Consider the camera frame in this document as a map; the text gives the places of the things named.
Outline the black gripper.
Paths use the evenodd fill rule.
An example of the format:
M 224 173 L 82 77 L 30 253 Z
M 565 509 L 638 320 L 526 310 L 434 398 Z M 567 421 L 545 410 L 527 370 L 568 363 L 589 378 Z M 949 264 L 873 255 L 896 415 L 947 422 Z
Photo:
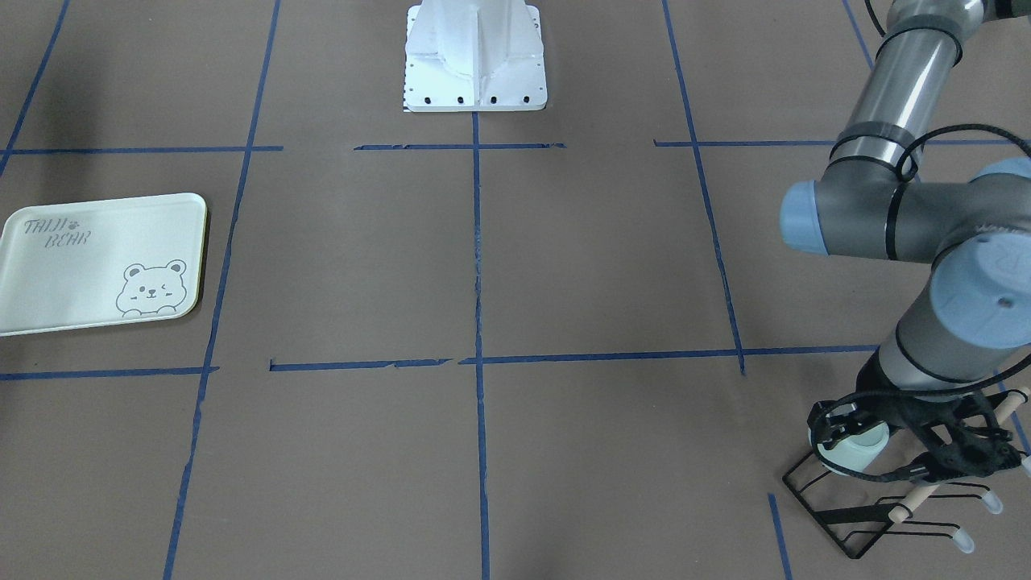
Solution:
M 1012 469 L 1012 433 L 999 425 L 1003 394 L 969 393 L 960 399 L 869 396 L 855 401 L 855 423 L 906 429 L 925 446 L 914 459 L 927 476 L 991 476 Z

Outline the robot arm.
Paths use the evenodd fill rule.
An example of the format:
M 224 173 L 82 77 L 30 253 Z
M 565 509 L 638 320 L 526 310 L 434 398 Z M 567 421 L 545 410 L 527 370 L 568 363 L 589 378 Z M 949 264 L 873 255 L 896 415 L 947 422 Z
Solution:
M 814 404 L 809 443 L 837 473 L 939 483 L 1016 469 L 983 390 L 1029 365 L 1029 147 L 966 183 L 916 178 L 951 69 L 983 23 L 1027 1 L 895 1 L 872 73 L 820 180 L 789 187 L 789 247 L 928 263 L 930 278 L 867 360 L 855 393 Z

